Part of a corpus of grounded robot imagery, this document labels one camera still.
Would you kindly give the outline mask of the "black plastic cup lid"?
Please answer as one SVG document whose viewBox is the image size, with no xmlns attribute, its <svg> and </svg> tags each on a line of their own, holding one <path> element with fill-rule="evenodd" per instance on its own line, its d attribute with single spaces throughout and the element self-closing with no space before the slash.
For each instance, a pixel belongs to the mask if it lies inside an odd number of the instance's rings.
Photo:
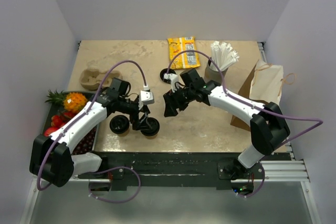
<svg viewBox="0 0 336 224">
<path fill-rule="evenodd" d="M 116 115 L 110 121 L 110 129 L 115 134 L 125 133 L 130 126 L 128 118 L 124 115 Z"/>
</svg>

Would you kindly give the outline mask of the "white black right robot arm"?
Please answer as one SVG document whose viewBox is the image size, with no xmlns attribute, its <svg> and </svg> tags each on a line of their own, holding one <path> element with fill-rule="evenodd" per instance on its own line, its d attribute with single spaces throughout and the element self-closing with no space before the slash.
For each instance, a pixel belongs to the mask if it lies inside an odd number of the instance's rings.
<svg viewBox="0 0 336 224">
<path fill-rule="evenodd" d="M 197 101 L 227 111 L 249 125 L 251 146 L 238 156 L 234 165 L 234 173 L 239 178 L 250 175 L 253 166 L 273 153 L 290 134 L 279 106 L 273 102 L 254 102 L 224 91 L 216 81 L 205 82 L 195 69 L 185 70 L 180 75 L 165 73 L 163 79 L 171 85 L 170 91 L 163 96 L 165 117 L 177 116 L 190 102 Z"/>
</svg>

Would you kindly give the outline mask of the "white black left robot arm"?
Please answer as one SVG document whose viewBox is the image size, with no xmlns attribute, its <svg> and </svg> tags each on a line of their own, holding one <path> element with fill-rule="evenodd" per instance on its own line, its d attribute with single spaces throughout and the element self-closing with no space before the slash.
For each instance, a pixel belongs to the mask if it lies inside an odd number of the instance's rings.
<svg viewBox="0 0 336 224">
<path fill-rule="evenodd" d="M 48 136 L 38 135 L 33 142 L 29 171 L 57 187 L 64 186 L 71 177 L 92 173 L 97 178 L 108 174 L 109 165 L 99 155 L 87 152 L 72 155 L 79 142 L 98 124 L 116 113 L 110 130 L 123 135 L 129 129 L 144 136 L 155 136 L 159 122 L 149 117 L 148 106 L 154 103 L 153 92 L 147 85 L 136 96 L 128 97 L 131 86 L 127 81 L 114 78 L 109 87 L 98 90 L 84 108 L 68 123 Z"/>
</svg>

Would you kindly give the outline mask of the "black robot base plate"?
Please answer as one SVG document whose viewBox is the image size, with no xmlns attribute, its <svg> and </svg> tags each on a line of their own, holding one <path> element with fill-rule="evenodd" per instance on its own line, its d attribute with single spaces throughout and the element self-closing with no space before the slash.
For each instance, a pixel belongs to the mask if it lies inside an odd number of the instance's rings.
<svg viewBox="0 0 336 224">
<path fill-rule="evenodd" d="M 265 177 L 260 163 L 250 169 L 239 168 L 238 153 L 100 152 L 99 155 L 102 164 L 98 173 L 81 174 L 79 178 L 108 180 L 111 174 L 112 190 L 137 185 L 230 190 L 239 180 Z"/>
</svg>

